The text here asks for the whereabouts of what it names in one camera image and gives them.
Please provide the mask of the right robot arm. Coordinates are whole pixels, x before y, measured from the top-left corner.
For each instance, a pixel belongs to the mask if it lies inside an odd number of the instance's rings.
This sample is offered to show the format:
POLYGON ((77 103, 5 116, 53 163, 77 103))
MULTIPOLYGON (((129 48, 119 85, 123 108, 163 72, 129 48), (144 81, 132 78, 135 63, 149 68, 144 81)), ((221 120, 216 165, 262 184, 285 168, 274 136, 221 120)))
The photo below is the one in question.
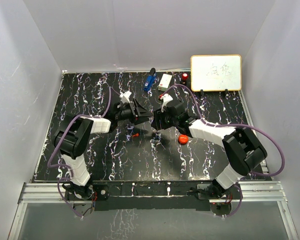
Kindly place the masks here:
POLYGON ((180 134, 189 138, 209 141, 224 148, 228 164, 213 179, 202 193, 223 199, 231 192, 231 187, 257 167, 268 153, 254 132, 246 126, 217 127, 203 123, 198 116, 189 115, 183 103, 164 94, 162 105, 154 113, 151 127, 166 130, 175 127, 180 134))

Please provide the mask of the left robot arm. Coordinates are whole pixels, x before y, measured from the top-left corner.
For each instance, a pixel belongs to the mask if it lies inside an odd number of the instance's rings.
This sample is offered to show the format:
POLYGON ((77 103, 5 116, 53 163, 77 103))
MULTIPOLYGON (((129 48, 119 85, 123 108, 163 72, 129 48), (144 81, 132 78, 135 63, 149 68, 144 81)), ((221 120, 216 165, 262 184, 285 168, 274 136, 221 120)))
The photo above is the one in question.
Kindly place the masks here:
POLYGON ((128 102, 111 100, 102 116, 67 114, 53 136, 55 155, 60 151, 68 168, 69 187, 62 187, 77 198, 87 200, 93 195, 91 176, 88 172, 84 152, 88 146, 90 135, 113 132, 119 121, 128 120, 134 125, 144 123, 153 114, 146 110, 133 98, 128 102))

